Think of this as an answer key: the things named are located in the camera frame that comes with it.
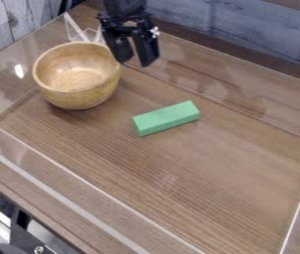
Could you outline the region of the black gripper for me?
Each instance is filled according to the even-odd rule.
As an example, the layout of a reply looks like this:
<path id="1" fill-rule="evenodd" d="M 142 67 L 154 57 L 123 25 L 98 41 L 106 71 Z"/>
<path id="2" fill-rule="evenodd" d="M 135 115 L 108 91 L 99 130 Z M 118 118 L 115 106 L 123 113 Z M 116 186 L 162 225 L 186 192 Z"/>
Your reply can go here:
<path id="1" fill-rule="evenodd" d="M 116 61 L 124 64 L 134 57 L 128 42 L 132 29 L 123 24 L 135 22 L 140 25 L 140 29 L 132 32 L 136 55 L 140 65 L 148 66 L 159 58 L 159 29 L 151 22 L 147 0 L 100 0 L 100 3 L 103 10 L 98 13 L 96 19 L 106 45 Z"/>

